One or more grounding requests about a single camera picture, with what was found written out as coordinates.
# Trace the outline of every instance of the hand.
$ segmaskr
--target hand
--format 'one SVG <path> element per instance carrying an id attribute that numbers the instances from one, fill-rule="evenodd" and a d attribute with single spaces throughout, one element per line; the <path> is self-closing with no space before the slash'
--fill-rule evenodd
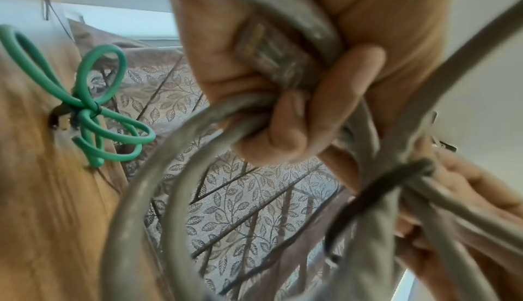
<path id="1" fill-rule="evenodd" d="M 459 201 L 484 210 L 523 228 L 523 202 L 504 182 L 457 155 L 438 149 L 438 167 L 433 176 Z M 523 260 L 491 240 L 465 227 L 452 224 L 456 237 L 476 260 L 501 301 L 523 299 Z M 448 278 L 438 254 L 423 230 L 404 219 L 398 234 L 409 242 L 402 244 L 400 262 L 425 284 L 436 301 L 458 301 L 453 282 Z"/>
<path id="2" fill-rule="evenodd" d="M 172 1 L 184 51 L 211 104 L 238 93 L 278 91 L 234 58 L 236 35 L 254 6 L 240 0 Z M 450 0 L 315 1 L 350 48 L 325 71 L 310 99 L 299 91 L 282 93 L 268 128 L 235 147 L 251 164 L 303 160 L 323 151 L 371 82 L 365 96 L 382 133 L 440 62 Z M 276 25 L 310 47 L 294 30 Z"/>

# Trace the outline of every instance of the patterned fabric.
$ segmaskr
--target patterned fabric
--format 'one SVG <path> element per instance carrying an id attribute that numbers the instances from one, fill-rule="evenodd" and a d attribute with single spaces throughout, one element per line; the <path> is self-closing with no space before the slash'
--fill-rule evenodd
<path id="1" fill-rule="evenodd" d="M 156 140 L 144 145 L 137 159 L 123 163 L 129 180 L 174 129 L 208 106 L 183 53 L 171 50 L 166 54 L 170 56 L 168 63 L 162 59 L 161 65 L 147 65 L 144 56 L 140 56 L 144 61 L 130 61 L 131 68 L 120 90 L 107 104 L 110 109 L 151 125 L 157 133 Z M 112 81 L 113 69 L 105 64 L 101 70 L 92 72 L 94 94 L 101 93 Z M 123 132 L 114 121 L 106 123 L 111 130 Z M 216 127 L 210 127 L 179 153 L 165 171 L 145 217 L 145 225 L 159 254 L 161 220 L 171 187 L 191 155 L 219 134 Z M 122 153 L 132 150 L 127 145 L 116 144 L 116 147 Z M 274 247 L 294 235 L 338 189 L 338 182 L 317 158 L 295 165 L 254 167 L 232 150 L 222 153 L 200 184 L 194 186 L 189 204 L 187 247 L 193 254 L 196 269 L 211 289 L 220 292 L 234 279 L 259 266 Z M 208 251 L 202 251 L 210 245 Z M 314 245 L 311 252 L 301 255 L 303 263 L 288 274 L 287 281 L 269 292 L 276 299 L 303 292 L 322 281 L 321 239 L 314 241 Z M 304 266 L 305 271 L 300 270 L 300 266 Z M 304 278 L 303 272 L 310 274 Z M 227 298 L 241 299 L 257 281 L 258 278 L 254 278 L 233 288 Z"/>

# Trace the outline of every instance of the wooden surface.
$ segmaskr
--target wooden surface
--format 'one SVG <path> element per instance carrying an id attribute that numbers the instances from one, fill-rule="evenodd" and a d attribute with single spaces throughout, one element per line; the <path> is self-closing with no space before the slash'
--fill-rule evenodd
<path id="1" fill-rule="evenodd" d="M 73 85 L 78 52 L 53 10 L 44 20 L 42 0 L 0 0 L 0 23 L 22 30 L 64 85 Z M 0 300 L 98 300 L 99 259 L 118 193 L 69 138 L 47 127 L 58 104 L 0 47 Z M 119 163 L 101 170 L 125 189 Z M 148 300 L 162 300 L 154 263 L 146 249 Z"/>

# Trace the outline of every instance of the coiled green cable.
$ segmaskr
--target coiled green cable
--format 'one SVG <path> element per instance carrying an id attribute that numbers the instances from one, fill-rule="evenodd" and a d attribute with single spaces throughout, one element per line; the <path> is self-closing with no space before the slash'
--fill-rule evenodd
<path id="1" fill-rule="evenodd" d="M 75 136 L 72 140 L 84 152 L 92 166 L 102 166 L 104 160 L 132 160 L 140 154 L 143 144 L 151 142 L 156 137 L 150 126 L 101 106 L 116 94 L 127 70 L 127 60 L 120 48 L 114 45 L 100 45 L 89 51 L 78 66 L 76 82 L 72 91 L 73 95 L 71 95 L 63 87 L 42 53 L 20 31 L 9 25 L 0 25 L 0 41 L 9 56 L 34 82 L 49 94 L 61 100 L 62 104 L 70 109 L 72 112 L 71 119 L 75 120 L 80 129 L 80 135 Z M 87 86 L 87 77 L 94 63 L 107 53 L 115 53 L 118 56 L 118 72 L 107 91 L 101 97 L 93 99 Z M 100 126 L 98 115 L 114 119 L 131 135 L 114 133 L 104 129 Z M 137 129 L 144 131 L 145 135 L 141 136 Z M 130 154 L 106 152 L 104 138 L 135 145 L 135 150 Z"/>

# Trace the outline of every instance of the leaf pattern curtain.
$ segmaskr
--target leaf pattern curtain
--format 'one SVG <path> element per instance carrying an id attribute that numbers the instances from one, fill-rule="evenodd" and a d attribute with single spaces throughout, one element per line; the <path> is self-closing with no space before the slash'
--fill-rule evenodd
<path id="1" fill-rule="evenodd" d="M 144 145 L 137 159 L 123 163 L 131 180 L 156 146 L 208 103 L 181 49 L 155 49 L 70 23 L 81 52 L 110 43 L 120 46 L 129 60 L 122 86 L 108 107 L 151 125 L 157 133 L 156 140 Z M 94 93 L 110 85 L 116 68 L 111 56 L 95 66 L 91 77 Z M 123 132 L 114 121 L 106 122 L 111 130 Z M 161 220 L 171 187 L 190 156 L 219 133 L 210 127 L 178 154 L 156 189 L 145 225 L 160 259 Z M 121 153 L 132 150 L 118 143 L 115 146 Z M 267 254 L 292 237 L 329 200 L 328 210 L 320 213 L 273 267 L 235 285 L 227 298 L 272 300 L 295 295 L 328 277 L 330 267 L 321 252 L 321 240 L 336 210 L 349 196 L 316 158 L 300 164 L 255 167 L 230 150 L 216 158 L 193 190 L 186 221 L 187 247 L 202 278 L 219 293 L 261 265 Z"/>

